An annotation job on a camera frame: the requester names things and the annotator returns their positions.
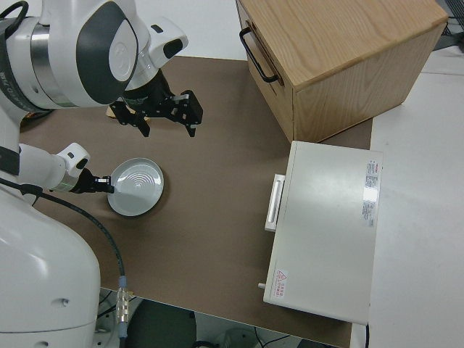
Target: floor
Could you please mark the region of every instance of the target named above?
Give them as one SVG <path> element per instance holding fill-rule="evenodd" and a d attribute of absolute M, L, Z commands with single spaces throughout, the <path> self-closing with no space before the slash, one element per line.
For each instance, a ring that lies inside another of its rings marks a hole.
<path fill-rule="evenodd" d="M 207 341 L 220 348 L 260 348 L 261 346 L 256 339 L 256 333 L 262 345 L 269 348 L 329 347 L 315 342 L 301 340 L 294 336 L 288 336 L 284 339 L 268 343 L 272 340 L 284 337 L 285 335 L 262 328 L 257 328 L 255 333 L 254 327 L 252 326 L 198 312 L 193 314 L 188 310 L 182 310 L 153 301 L 149 301 L 149 304 L 152 306 L 152 314 L 148 313 L 150 319 L 145 317 L 141 320 L 139 314 L 144 311 L 142 306 L 146 307 L 146 303 L 141 305 L 142 301 L 143 299 L 139 298 L 134 298 L 133 301 L 131 301 L 129 335 L 136 331 L 143 331 L 142 336 L 145 337 L 142 340 L 133 338 L 131 348 L 190 348 L 190 342 L 193 343 L 195 340 L 195 334 L 194 332 L 192 334 L 191 327 L 193 325 L 195 330 L 195 324 L 197 341 Z M 116 303 L 116 292 L 102 289 L 100 293 L 100 302 L 99 316 L 101 314 L 103 315 L 97 320 L 93 347 L 117 348 L 118 339 L 115 330 L 115 311 L 109 311 Z"/>

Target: brown mat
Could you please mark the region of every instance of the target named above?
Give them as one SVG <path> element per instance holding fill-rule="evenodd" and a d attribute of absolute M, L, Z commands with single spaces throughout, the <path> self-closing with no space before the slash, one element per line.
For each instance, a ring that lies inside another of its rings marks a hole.
<path fill-rule="evenodd" d="M 117 215 L 105 194 L 59 194 L 112 232 L 137 296 L 348 347 L 351 324 L 266 304 L 257 288 L 266 279 L 273 244 L 273 234 L 264 231 L 273 176 L 285 174 L 290 144 L 247 63 L 177 57 L 163 70 L 175 93 L 194 90 L 204 108 L 195 138 L 169 120 L 150 120 L 150 137 L 143 138 L 97 108 L 54 112 L 29 125 L 21 142 L 50 153 L 78 142 L 92 156 L 87 167 L 94 175 L 109 175 L 133 157 L 162 168 L 162 197 L 140 217 Z M 369 141 L 367 122 L 327 143 L 368 147 Z M 91 245 L 101 285 L 116 289 L 115 256 L 102 234 L 70 210 L 44 200 L 36 207 Z"/>

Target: white box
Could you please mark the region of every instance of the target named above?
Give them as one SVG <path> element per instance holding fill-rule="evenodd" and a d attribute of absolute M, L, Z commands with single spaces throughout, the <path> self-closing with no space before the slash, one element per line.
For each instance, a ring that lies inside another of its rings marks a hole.
<path fill-rule="evenodd" d="M 382 159 L 292 142 L 265 302 L 368 323 Z"/>

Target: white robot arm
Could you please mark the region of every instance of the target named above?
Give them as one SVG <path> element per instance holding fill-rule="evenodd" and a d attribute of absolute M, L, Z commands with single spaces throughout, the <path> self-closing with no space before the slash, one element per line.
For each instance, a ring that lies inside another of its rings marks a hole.
<path fill-rule="evenodd" d="M 16 18 L 6 18 L 16 9 Z M 191 91 L 172 94 L 160 69 L 186 47 L 181 29 L 162 17 L 148 28 L 134 0 L 43 0 L 40 17 L 26 17 L 27 9 L 19 1 L 0 14 L 0 181 L 55 191 L 112 188 L 86 171 L 90 156 L 77 144 L 56 155 L 19 144 L 26 112 L 109 104 L 120 123 L 145 136 L 146 116 L 180 122 L 194 136 L 202 108 Z M 84 173 L 90 185 L 79 184 Z M 0 210 L 0 347 L 89 348 L 100 285 L 94 253 L 17 189 L 0 185 Z M 120 317 L 127 320 L 120 271 Z"/>

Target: wooden drawer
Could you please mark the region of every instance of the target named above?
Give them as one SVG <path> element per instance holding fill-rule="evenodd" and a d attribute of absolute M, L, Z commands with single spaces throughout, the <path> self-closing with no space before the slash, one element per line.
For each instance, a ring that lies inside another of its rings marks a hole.
<path fill-rule="evenodd" d="M 401 104 L 447 21 L 434 0 L 237 0 L 237 8 L 251 54 L 278 76 L 265 82 L 249 54 L 290 141 L 319 142 Z"/>
<path fill-rule="evenodd" d="M 277 76 L 274 83 L 265 82 L 259 74 L 256 65 L 249 59 L 249 70 L 258 88 L 264 96 L 269 107 L 273 111 L 276 120 L 281 126 L 287 139 L 292 141 L 294 138 L 293 126 L 293 89 L 288 78 L 276 67 L 269 56 L 265 43 L 260 38 L 259 30 L 252 22 L 240 2 L 237 2 L 239 17 L 242 28 L 250 28 L 250 33 L 244 36 L 246 45 L 251 50 L 258 65 L 268 77 Z"/>

